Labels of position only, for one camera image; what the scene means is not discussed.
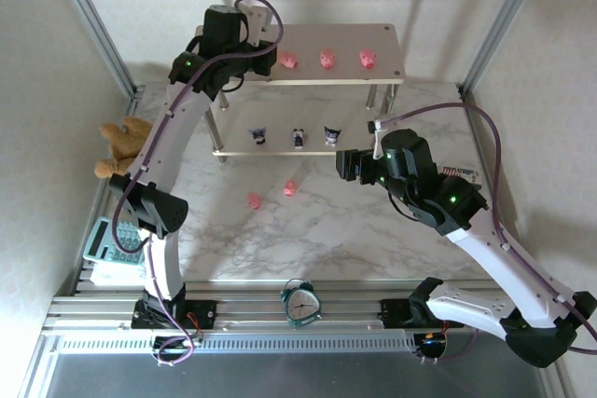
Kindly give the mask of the two-tier wooden shelf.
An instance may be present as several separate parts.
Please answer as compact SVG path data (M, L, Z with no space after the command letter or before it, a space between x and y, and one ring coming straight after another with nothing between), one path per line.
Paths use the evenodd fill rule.
M320 52L332 48L331 70ZM367 70L359 52L370 48L376 65ZM332 156L339 150L366 149L374 138L368 122L388 114L406 79L396 28L390 23L287 24L280 51L296 54L298 67L278 61L269 76L246 74L242 87L216 100L208 130L219 159L250 156ZM248 132L267 128L266 143ZM335 146L325 144L324 127L341 130ZM305 145L295 149L293 129L304 129Z

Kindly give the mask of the green alarm clock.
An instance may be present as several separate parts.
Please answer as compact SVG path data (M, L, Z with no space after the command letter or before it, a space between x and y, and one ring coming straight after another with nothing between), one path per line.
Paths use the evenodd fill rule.
M301 278L289 279L280 298L287 322L293 330L322 319L322 302L309 281Z

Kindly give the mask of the brown teddy bear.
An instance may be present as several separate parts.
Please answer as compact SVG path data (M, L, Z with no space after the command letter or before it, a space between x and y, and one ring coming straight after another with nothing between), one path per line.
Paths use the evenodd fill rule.
M113 174L124 175L140 154L153 124L140 117L126 116L122 124L104 123L100 134L109 142L111 158L96 162L94 173L99 179Z

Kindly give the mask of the teal calculator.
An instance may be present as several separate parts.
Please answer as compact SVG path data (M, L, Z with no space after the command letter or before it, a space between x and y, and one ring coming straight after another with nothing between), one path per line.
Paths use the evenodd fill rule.
M101 216L97 219L86 241L83 258L94 263L141 266L144 262L143 251L135 254L122 252L113 241L111 228L110 218ZM139 228L129 222L117 223L117 236L120 244L129 251L136 249L142 242Z

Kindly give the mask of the aluminium frame post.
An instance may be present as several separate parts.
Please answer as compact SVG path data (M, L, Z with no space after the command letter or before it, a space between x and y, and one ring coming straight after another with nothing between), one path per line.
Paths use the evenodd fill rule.
M523 1L504 0L498 9L493 23L466 73L464 81L459 85L459 92L463 100L479 83Z
M118 86L131 101L135 100L138 87L92 0L71 0L71 2Z

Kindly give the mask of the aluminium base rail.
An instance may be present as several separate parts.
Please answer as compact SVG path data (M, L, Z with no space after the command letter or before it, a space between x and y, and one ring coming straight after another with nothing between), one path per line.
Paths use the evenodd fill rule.
M214 335L292 334L281 303L283 281L190 281L187 298L214 300ZM322 319L301 331L307 334L379 333L381 301L406 298L417 281L313 281L323 304ZM131 335L137 290L101 289L89 281L70 296L56 296L42 324L44 336L105 333Z

